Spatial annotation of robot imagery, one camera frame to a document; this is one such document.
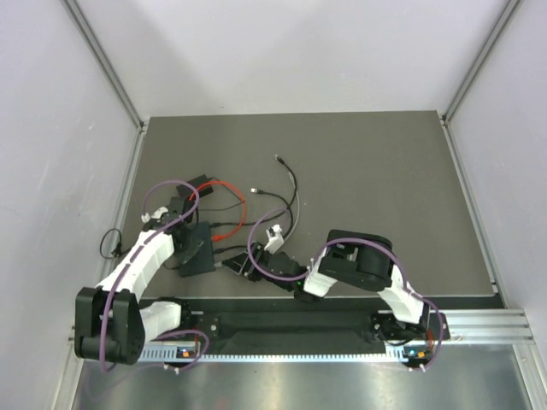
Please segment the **black ethernet cable short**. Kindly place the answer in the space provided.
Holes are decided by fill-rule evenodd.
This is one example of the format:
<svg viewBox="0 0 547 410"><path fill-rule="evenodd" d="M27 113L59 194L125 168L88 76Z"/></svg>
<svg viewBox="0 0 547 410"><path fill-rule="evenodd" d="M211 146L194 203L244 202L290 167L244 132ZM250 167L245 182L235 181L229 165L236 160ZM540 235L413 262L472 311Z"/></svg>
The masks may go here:
<svg viewBox="0 0 547 410"><path fill-rule="evenodd" d="M281 195L278 195L278 194L275 194L273 192L267 192L267 191L264 191L264 190L258 190L258 189L254 189L254 190L251 190L251 193L255 193L257 195L263 195L263 196L270 196L270 197L273 197L275 199L278 199L280 201L282 201L282 203L285 205L285 208L286 210L288 211L288 214L289 214L289 221L290 221L290 227L293 227L294 226L294 222L295 222L295 218L294 218L294 213L292 212L291 210L291 205L292 205L292 202L288 202L284 197L282 197ZM282 215L284 214L284 211L281 211L279 212L278 214L276 214L275 216L272 216L272 217L269 217L267 219L265 219L262 223L266 223L266 222L272 222L278 218L280 218ZM213 228L217 228L217 227L221 227L221 226L252 226L256 223L256 221L253 221L253 222L245 222L243 221L242 223L236 223L236 222L215 222L215 223L211 223L211 227Z"/></svg>

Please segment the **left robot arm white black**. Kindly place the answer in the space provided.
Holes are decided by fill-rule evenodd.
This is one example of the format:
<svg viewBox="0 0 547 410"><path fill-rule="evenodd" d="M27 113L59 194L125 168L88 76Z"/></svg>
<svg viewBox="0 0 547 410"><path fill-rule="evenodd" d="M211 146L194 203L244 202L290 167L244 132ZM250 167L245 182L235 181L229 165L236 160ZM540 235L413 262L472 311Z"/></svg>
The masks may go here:
<svg viewBox="0 0 547 410"><path fill-rule="evenodd" d="M74 352L96 360L104 372L135 364L146 343L164 334L181 339L193 331L194 319L178 302L160 300L139 306L144 291L164 262L190 262L204 246L190 211L181 216L159 208L142 216L136 243L114 271L75 298Z"/></svg>

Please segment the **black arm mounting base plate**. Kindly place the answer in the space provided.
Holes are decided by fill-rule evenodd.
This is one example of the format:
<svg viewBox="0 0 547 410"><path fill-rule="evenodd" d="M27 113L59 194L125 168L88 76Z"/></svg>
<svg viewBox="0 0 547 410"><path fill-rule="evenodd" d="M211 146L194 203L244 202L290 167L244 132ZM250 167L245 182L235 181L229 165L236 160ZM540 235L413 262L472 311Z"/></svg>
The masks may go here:
<svg viewBox="0 0 547 410"><path fill-rule="evenodd" d="M178 299L181 328L222 355L379 354L395 320L378 297Z"/></svg>

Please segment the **black ethernet cable long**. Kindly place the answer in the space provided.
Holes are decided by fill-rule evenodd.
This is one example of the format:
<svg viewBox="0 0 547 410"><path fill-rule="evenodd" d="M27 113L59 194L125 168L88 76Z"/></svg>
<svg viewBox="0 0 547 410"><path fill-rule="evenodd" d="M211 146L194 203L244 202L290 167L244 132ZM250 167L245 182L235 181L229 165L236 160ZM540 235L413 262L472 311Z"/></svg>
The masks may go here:
<svg viewBox="0 0 547 410"><path fill-rule="evenodd" d="M288 202L292 202L291 210L294 213L295 222L294 222L293 227L290 227L290 225L289 225L289 227L287 228L287 231L283 231L283 237L284 237L285 243L286 243L286 241L291 237L292 233L294 232L294 230L296 228L298 218L299 218L299 214L300 214L300 199L299 199L298 190L297 190L297 177L296 177L295 173L291 170L291 168L286 164L286 162L280 156L275 155L274 158L277 162L279 162L286 169L286 171L288 173L288 176L289 176L289 180L291 181L291 184L292 184L292 187L293 187L292 197L291 197L291 200L288 201ZM243 221L253 222L253 221L246 221L245 220L246 219L246 210L245 210L246 202L245 202L245 199L240 200L240 205L244 208L244 211L242 212L241 220L239 221L239 223L242 223ZM226 239L226 238L230 237L232 234L237 233L242 227L244 227L244 226L241 226L241 225L235 226L235 228L232 231L230 231L227 234L220 235L218 237L214 237L214 240L220 241L220 240Z"/></svg>

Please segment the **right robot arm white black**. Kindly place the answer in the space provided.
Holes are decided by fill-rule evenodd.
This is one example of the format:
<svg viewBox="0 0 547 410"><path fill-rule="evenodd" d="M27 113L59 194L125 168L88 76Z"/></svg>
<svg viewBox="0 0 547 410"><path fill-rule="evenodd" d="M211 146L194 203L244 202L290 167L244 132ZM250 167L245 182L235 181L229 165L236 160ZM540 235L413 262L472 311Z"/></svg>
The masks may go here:
<svg viewBox="0 0 547 410"><path fill-rule="evenodd" d="M376 338L393 346L434 340L431 304L410 286L396 262L391 241L385 237L331 230L325 247L308 267L282 252L279 245L253 242L220 266L252 282L265 279L302 302L323 299L338 283L374 292L391 309L371 315Z"/></svg>

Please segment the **black network switch box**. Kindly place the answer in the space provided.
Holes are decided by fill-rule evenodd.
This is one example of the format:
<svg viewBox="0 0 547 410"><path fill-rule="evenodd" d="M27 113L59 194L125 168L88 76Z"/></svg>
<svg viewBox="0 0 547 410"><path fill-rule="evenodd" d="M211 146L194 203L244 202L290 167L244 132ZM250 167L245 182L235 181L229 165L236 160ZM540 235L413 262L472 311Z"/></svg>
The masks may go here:
<svg viewBox="0 0 547 410"><path fill-rule="evenodd" d="M189 278L215 270L215 256L209 222L197 223L196 234L204 241L204 245L190 261L179 263L178 271L182 278Z"/></svg>

